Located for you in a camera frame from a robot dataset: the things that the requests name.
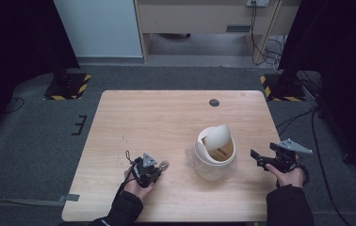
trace black fabric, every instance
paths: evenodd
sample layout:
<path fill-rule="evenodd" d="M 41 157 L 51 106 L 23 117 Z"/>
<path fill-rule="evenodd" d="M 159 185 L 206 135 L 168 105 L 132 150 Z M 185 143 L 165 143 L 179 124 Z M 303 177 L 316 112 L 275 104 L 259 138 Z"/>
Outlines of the black fabric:
<path fill-rule="evenodd" d="M 321 74 L 326 120 L 356 163 L 356 1 L 301 1 L 280 69 Z"/>
<path fill-rule="evenodd" d="M 123 191 L 107 217 L 95 219 L 89 226 L 129 226 L 139 217 L 142 209 L 143 204 L 137 196 Z"/>
<path fill-rule="evenodd" d="M 49 56 L 40 51 L 35 30 L 48 42 Z M 66 69 L 79 68 L 54 2 L 0 1 L 0 115 L 17 84 L 53 72 L 49 58 Z"/>
<path fill-rule="evenodd" d="M 267 195 L 267 226 L 313 226 L 314 217 L 301 188 L 281 186 Z"/>

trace black curtain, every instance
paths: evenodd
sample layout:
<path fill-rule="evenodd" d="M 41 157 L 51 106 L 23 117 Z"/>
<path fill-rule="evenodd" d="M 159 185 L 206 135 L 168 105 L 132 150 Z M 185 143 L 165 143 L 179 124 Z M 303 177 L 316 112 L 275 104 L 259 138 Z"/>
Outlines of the black curtain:
<path fill-rule="evenodd" d="M 301 1 L 280 65 L 291 67 L 321 74 L 319 102 L 356 158 L 356 1 Z"/>
<path fill-rule="evenodd" d="M 17 84 L 57 67 L 79 65 L 54 2 L 0 1 L 0 115 Z"/>

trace person's arm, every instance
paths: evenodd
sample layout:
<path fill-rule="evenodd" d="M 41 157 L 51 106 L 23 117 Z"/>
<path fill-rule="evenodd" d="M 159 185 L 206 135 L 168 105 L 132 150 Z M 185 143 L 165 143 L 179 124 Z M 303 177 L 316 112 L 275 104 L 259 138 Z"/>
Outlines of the person's arm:
<path fill-rule="evenodd" d="M 89 226 L 129 226 L 139 217 L 143 209 L 142 202 L 152 191 L 154 183 L 142 188 L 131 174 L 124 191 L 113 202 L 107 217 L 95 219 Z"/>
<path fill-rule="evenodd" d="M 280 187 L 267 195 L 267 226 L 312 226 L 314 217 L 302 190 L 303 172 L 296 168 L 281 173 L 267 164 Z"/>

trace light wood tabletop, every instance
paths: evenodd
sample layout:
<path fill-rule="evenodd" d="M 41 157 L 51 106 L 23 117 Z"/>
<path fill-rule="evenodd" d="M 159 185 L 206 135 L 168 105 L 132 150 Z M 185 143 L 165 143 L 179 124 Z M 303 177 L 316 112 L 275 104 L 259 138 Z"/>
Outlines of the light wood tabletop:
<path fill-rule="evenodd" d="M 211 106 L 216 99 L 219 106 Z M 190 150 L 207 127 L 229 125 L 237 156 L 233 170 L 204 181 Z M 147 153 L 170 162 L 145 200 L 138 221 L 265 221 L 266 195 L 276 178 L 256 166 L 251 149 L 274 157 L 279 136 L 265 96 L 256 90 L 108 90 L 102 95 L 62 218 L 92 221 L 108 214 L 131 160 Z"/>

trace black and yellow hazard tape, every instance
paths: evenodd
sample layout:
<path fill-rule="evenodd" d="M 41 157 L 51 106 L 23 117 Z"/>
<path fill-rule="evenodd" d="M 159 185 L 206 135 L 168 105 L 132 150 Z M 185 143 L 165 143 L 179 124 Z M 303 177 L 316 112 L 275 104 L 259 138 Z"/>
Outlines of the black and yellow hazard tape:
<path fill-rule="evenodd" d="M 81 85 L 79 86 L 79 89 L 74 94 L 71 94 L 71 95 L 57 95 L 57 94 L 49 95 L 49 96 L 45 96 L 44 100 L 62 101 L 62 100 L 81 99 L 82 95 L 84 94 L 85 89 L 87 88 L 89 79 L 90 79 L 90 75 L 86 74 L 86 76 L 84 77 Z"/>
<path fill-rule="evenodd" d="M 267 100 L 270 101 L 292 101 L 292 102 L 297 102 L 297 101 L 304 101 L 305 98 L 299 98 L 299 97 L 293 97 L 293 96 L 284 96 L 284 97 L 271 97 L 271 88 L 268 85 L 268 82 L 264 76 L 260 76 L 260 81 L 263 84 L 264 91 L 266 93 Z"/>

